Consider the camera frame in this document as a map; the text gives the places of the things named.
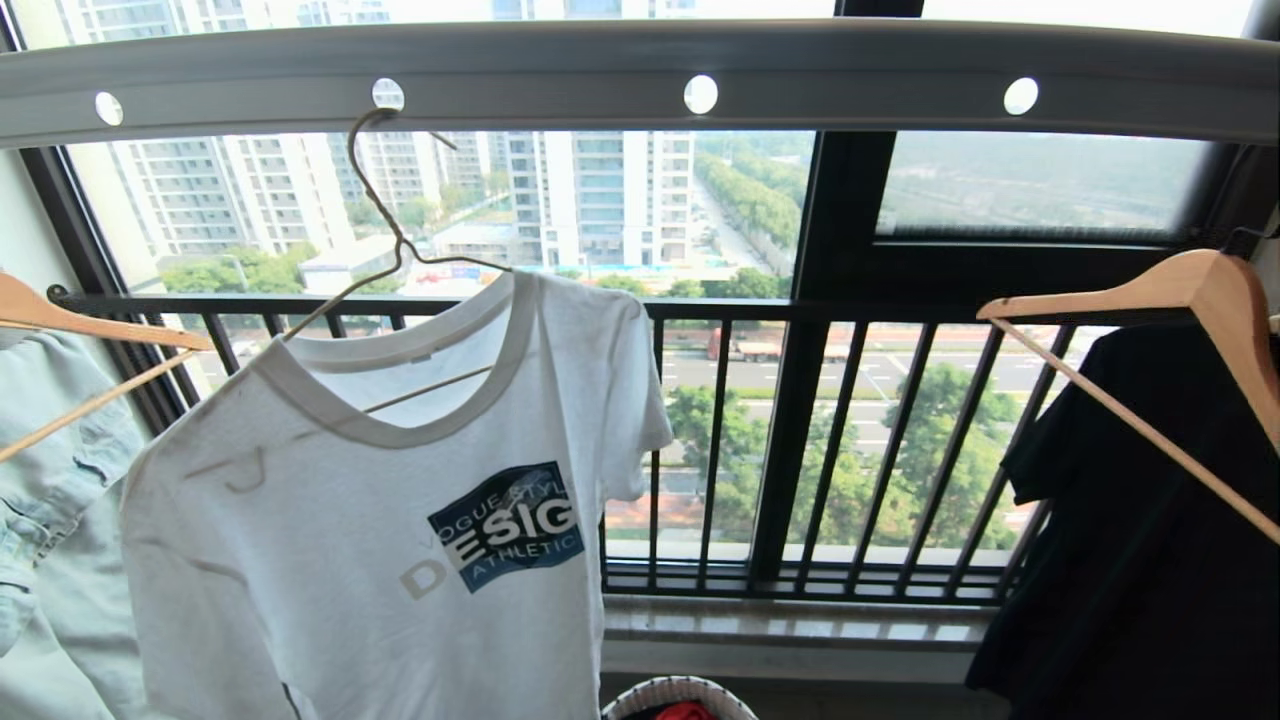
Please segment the wooden hanger bar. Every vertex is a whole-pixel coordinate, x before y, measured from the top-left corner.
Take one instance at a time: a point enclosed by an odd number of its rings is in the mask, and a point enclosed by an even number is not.
[[[67,331],[106,340],[168,345],[188,350],[214,348],[214,343],[209,338],[195,333],[137,323],[101,320],[63,310],[36,295],[36,291],[23,284],[18,278],[5,273],[0,273],[0,323],[8,327]]]
[[[19,439],[18,442],[10,445],[9,447],[5,447],[4,450],[0,450],[0,462],[4,462],[5,460],[9,460],[10,457],[13,457],[14,455],[18,455],[23,450],[27,450],[28,447],[36,445],[37,442],[45,439],[46,437],[49,437],[49,436],[56,433],[58,430],[65,428],[67,425],[72,424],[76,419],[83,418],[84,415],[88,415],[90,413],[93,413],[93,411],[96,411],[96,410],[106,406],[106,404],[109,404],[113,400],[115,400],[116,397],[120,397],[122,395],[132,391],[133,388],[136,388],[136,387],[138,387],[141,384],[146,384],[146,383],[154,380],[155,378],[159,378],[160,375],[168,373],[173,368],[177,368],[178,365],[182,365],[183,363],[186,363],[187,360],[189,360],[195,355],[196,355],[195,350],[187,350],[186,352],[179,352],[178,355],[174,355],[173,357],[165,360],[164,363],[156,365],[155,368],[151,368],[150,370],[147,370],[145,373],[134,375],[134,377],[129,378],[128,380],[125,380],[124,383],[120,383],[120,384],[113,387],[111,389],[104,392],[102,395],[100,395],[100,396],[97,396],[97,397],[95,397],[92,400],[88,400],[88,401],[81,404],[79,406],[77,406],[70,413],[67,413],[61,418],[58,418],[56,420],[54,420],[54,421],[49,423],[47,425],[40,428],[38,430],[35,430],[33,433],[23,437],[22,439]]]
[[[1280,446],[1280,379],[1271,360],[1266,295],[1253,269],[1239,258],[1189,250],[1110,290],[1005,297],[984,305],[978,318],[995,322],[1156,307],[1188,307],[1196,314],[1271,446]]]
[[[1117,418],[1124,420],[1126,425],[1138,430],[1142,437],[1149,439],[1156,445],[1165,455],[1174,459],[1175,462],[1181,465],[1190,473],[1197,480],[1204,484],[1213,495],[1221,497],[1230,505],[1236,512],[1244,516],[1245,520],[1253,524],[1257,529],[1262,530],[1262,534],[1271,538],[1271,542],[1280,544],[1280,525],[1276,525],[1270,518],[1266,516],[1261,510],[1244,500],[1240,493],[1231,489],[1230,486],[1224,483],[1213,473],[1210,473],[1207,468],[1201,465],[1194,457],[1188,455],[1183,448],[1174,445],[1171,439],[1165,437],[1160,430],[1151,427],[1149,423],[1139,418],[1133,410],[1129,410],[1119,400],[1112,397],[1107,391],[1102,389],[1094,384],[1089,378],[1085,378],[1080,373],[1071,368],[1056,355],[1041,347],[1034,340],[1027,337],[1019,332],[1007,320],[1001,318],[991,318],[991,322],[997,328],[1009,333],[1010,337],[1018,342],[1025,345],[1032,352],[1039,355],[1046,363],[1053,366],[1057,372],[1068,377],[1073,383],[1075,383],[1080,389],[1087,392],[1091,397],[1106,406],[1107,410],[1116,414]]]

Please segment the white tiled ledge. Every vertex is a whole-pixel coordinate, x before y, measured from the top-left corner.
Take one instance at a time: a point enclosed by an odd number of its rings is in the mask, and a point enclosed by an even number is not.
[[[991,610],[605,597],[603,669],[960,684]]]

